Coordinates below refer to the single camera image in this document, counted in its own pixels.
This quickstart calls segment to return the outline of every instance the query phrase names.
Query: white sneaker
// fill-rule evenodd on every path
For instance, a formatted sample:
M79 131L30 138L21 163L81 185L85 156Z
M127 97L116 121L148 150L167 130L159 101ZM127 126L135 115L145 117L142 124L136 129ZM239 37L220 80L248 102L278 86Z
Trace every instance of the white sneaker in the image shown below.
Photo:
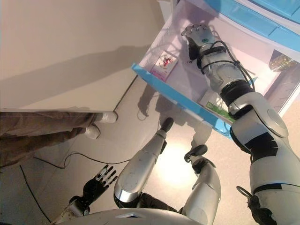
M95 122L100 122L100 123L115 123L118 119L118 115L116 112L104 112L100 113Z
M84 133L84 135L86 135L90 139L97 139L100 137L100 134L101 134L101 132L100 132L99 128L94 124L87 127L85 130L85 133Z

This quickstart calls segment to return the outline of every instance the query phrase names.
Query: brown trousers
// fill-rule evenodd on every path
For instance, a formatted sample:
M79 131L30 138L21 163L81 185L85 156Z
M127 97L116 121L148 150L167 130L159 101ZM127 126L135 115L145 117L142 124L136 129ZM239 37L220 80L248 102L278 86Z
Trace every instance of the brown trousers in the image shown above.
M96 113L0 112L0 167L27 160L42 147L85 132Z

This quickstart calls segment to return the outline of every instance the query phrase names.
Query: gray floor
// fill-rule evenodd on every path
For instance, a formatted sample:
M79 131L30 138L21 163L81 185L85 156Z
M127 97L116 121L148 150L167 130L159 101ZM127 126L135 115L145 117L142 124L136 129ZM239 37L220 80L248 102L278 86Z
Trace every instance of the gray floor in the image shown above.
M291 146L298 155L300 123L296 112L299 110L300 102L296 100L284 116L291 133ZM196 180L191 166L184 161L183 156L191 145L206 143L209 147L206 157L217 166L222 185L222 198L214 224L256 224L247 209L246 198L235 189L237 185L250 189L249 156L240 151L231 140L190 117L146 86L140 78L135 81L116 111L119 114L118 121L114 124L101 124L99 139L91 140L80 135L69 142L43 148L36 155L57 165L73 151L105 162L123 161L131 158L152 137L160 120L171 116L175 125L168 133L168 145L158 158L144 191L179 210ZM124 165L116 165L118 173ZM50 219L55 219L72 196L81 195L85 182L103 164L72 156L65 170L56 169L36 159L24 163L23 167L41 207ZM14 225L46 224L46 219L30 196L18 167L7 169L1 175L0 194L2 222ZM91 212L114 208L113 187L110 187L91 205Z

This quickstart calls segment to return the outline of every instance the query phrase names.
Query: plastic drawer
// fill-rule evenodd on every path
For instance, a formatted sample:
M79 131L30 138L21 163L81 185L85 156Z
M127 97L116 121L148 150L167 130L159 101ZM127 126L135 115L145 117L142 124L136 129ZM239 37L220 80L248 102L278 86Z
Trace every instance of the plastic drawer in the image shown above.
M288 107L287 101L299 92L299 77L295 72L285 74L285 81L279 72L269 69L269 62L275 50L300 61L300 53L284 45L245 28L227 16L217 13L203 0L181 0L173 14L157 35L141 62L133 64L132 69L150 86L167 99L185 109L201 121L210 124L219 133L230 137L230 121L224 120L201 105L201 99L210 89L205 76L190 63L186 40L180 35L187 25L192 23L208 24L214 35L225 41L243 66L254 76L256 91L272 100L278 112ZM177 65L166 82L153 76L149 71L163 51L169 51L179 58ZM278 98L278 92L285 91L286 80L293 82L292 92L285 101Z

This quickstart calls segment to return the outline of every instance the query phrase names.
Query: small card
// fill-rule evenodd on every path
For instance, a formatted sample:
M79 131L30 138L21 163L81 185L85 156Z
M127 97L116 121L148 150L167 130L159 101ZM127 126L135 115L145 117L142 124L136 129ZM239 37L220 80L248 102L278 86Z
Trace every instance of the small card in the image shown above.
M178 58L176 56L163 51L150 73L165 82L177 62Z

